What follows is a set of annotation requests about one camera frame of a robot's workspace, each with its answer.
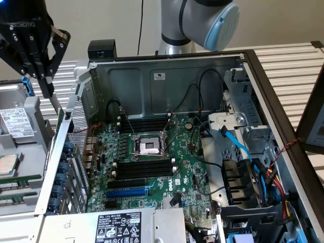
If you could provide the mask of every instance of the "black pcie slot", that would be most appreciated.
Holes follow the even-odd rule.
[[[139,119],[130,121],[134,131],[136,133],[140,132],[155,132],[161,131],[168,123],[167,118],[161,119]],[[132,129],[127,121],[122,121],[121,123],[121,133],[129,133]]]
[[[131,181],[109,181],[107,183],[108,188],[131,188],[131,187],[144,187],[145,180],[131,180]]]
[[[141,161],[134,163],[119,163],[117,165],[117,179],[137,179],[171,176],[172,164],[167,160]]]

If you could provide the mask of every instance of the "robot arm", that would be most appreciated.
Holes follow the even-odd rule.
[[[70,34],[53,26],[45,0],[0,1],[0,57],[21,75],[37,78],[45,98],[58,113],[52,80],[65,54]],[[49,59],[52,38],[55,55]]]
[[[239,9],[232,0],[162,0],[159,55],[194,52],[193,42],[220,51],[230,42]]]

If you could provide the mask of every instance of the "yellow wire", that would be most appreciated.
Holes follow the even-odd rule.
[[[278,174],[276,174],[276,179],[277,179],[277,181],[281,184]],[[286,211],[287,211],[288,217],[290,217],[290,212],[289,212],[289,210],[288,210],[287,201],[286,201],[285,204],[286,204]]]

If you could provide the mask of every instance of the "black plastic box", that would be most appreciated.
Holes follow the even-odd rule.
[[[90,60],[116,57],[117,52],[115,39],[92,40],[88,46],[88,58]]]

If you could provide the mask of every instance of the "green circuit board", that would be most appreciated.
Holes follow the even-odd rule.
[[[167,139],[171,139],[178,127],[178,135],[170,146],[169,155],[175,157],[178,169],[173,176],[146,179],[149,186],[146,196],[120,197],[116,198],[117,210],[150,208],[163,209],[169,206],[170,199],[176,192],[182,195],[182,208],[186,220],[192,221],[196,226],[210,227],[211,216],[206,217],[206,209],[211,210],[211,200],[209,196],[201,195],[193,185],[192,176],[196,176],[196,181],[206,172],[205,164],[199,162],[190,151],[191,131],[185,129],[185,123],[193,123],[192,118],[187,116],[177,116],[177,124],[172,124],[167,131]],[[103,124],[95,134],[98,137],[100,146],[97,148],[98,154],[105,154],[106,162],[101,164],[98,171],[94,163],[91,167],[89,179],[91,185],[90,197],[88,201],[88,212],[107,211],[105,202],[107,201],[105,192],[108,190],[107,182],[113,181],[111,176],[111,166],[114,158],[118,158],[121,163],[133,163],[131,160],[134,151],[134,141],[132,134],[119,134],[115,124]],[[193,144],[197,152],[198,132],[195,133]],[[209,192],[209,185],[202,181],[200,188],[204,192]]]

